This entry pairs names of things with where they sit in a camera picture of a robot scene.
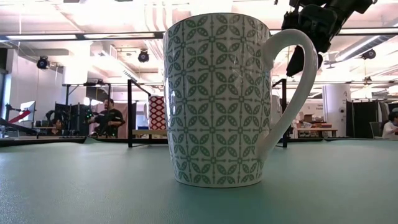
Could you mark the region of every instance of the security camera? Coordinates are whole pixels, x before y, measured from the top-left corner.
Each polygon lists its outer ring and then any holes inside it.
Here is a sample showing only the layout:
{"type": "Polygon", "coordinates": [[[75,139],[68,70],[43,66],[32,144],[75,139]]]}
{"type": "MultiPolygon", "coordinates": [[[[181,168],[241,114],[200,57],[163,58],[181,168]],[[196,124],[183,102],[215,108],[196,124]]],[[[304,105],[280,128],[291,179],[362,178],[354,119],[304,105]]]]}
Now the security camera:
{"type": "Polygon", "coordinates": [[[138,55],[138,61],[141,63],[149,61],[148,50],[141,50],[141,53],[138,55]]]}
{"type": "Polygon", "coordinates": [[[373,49],[371,49],[371,50],[368,50],[367,52],[363,53],[362,56],[361,56],[361,58],[362,58],[363,60],[366,60],[366,59],[374,59],[375,56],[376,56],[376,52],[375,52],[373,49]]]}
{"type": "Polygon", "coordinates": [[[47,70],[50,68],[49,58],[47,56],[40,56],[40,59],[37,61],[37,68],[41,70],[47,70]]]}

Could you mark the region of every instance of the red object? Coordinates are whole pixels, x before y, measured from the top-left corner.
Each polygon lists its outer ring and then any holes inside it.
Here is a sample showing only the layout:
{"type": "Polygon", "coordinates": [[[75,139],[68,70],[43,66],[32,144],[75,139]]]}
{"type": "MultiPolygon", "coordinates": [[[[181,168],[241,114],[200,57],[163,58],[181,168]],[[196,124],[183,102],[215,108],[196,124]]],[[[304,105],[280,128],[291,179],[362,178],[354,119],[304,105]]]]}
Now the red object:
{"type": "Polygon", "coordinates": [[[11,120],[9,120],[8,123],[14,124],[15,122],[18,122],[20,119],[23,119],[23,118],[25,118],[28,115],[30,115],[30,111],[23,111],[20,115],[18,115],[15,118],[12,118],[11,120]]]}
{"type": "Polygon", "coordinates": [[[149,129],[166,130],[166,116],[163,96],[149,97],[149,129]]]}

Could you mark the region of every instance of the white wall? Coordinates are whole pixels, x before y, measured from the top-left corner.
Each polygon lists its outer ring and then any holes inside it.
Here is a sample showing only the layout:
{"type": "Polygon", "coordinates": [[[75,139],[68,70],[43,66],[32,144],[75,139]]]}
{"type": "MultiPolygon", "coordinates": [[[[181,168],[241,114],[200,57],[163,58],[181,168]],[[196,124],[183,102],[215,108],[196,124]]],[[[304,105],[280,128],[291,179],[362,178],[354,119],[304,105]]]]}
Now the white wall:
{"type": "MultiPolygon", "coordinates": [[[[63,74],[56,75],[53,70],[39,70],[36,63],[23,57],[18,57],[15,50],[9,50],[7,55],[7,71],[11,76],[11,92],[9,103],[19,108],[21,103],[35,100],[35,120],[43,119],[46,112],[53,110],[55,102],[64,103],[65,88],[62,88],[63,74]]],[[[18,112],[10,112],[10,118],[18,112]]]]}

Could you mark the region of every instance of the black shirt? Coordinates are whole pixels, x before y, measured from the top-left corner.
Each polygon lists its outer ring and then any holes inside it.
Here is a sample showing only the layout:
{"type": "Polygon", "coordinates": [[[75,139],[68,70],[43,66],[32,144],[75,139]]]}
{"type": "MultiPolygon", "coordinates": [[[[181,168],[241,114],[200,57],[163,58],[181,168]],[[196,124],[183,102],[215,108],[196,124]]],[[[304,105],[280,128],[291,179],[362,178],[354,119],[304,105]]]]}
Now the black shirt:
{"type": "Polygon", "coordinates": [[[109,121],[119,121],[124,124],[122,112],[117,109],[110,109],[101,111],[97,117],[95,117],[95,122],[99,124],[96,128],[99,135],[107,134],[109,137],[118,137],[118,128],[120,126],[109,126],[109,121]]]}

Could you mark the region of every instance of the man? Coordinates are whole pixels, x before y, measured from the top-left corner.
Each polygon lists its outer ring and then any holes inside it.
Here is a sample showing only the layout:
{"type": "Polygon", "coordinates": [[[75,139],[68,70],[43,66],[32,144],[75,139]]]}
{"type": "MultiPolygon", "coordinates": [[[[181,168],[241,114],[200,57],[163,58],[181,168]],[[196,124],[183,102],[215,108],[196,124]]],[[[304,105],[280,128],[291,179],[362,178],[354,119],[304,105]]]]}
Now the man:
{"type": "Polygon", "coordinates": [[[111,138],[118,137],[118,129],[125,122],[123,120],[122,113],[114,108],[114,102],[112,99],[104,101],[105,110],[101,111],[98,116],[91,118],[89,124],[98,123],[99,126],[96,128],[98,135],[107,135],[111,138]]]}

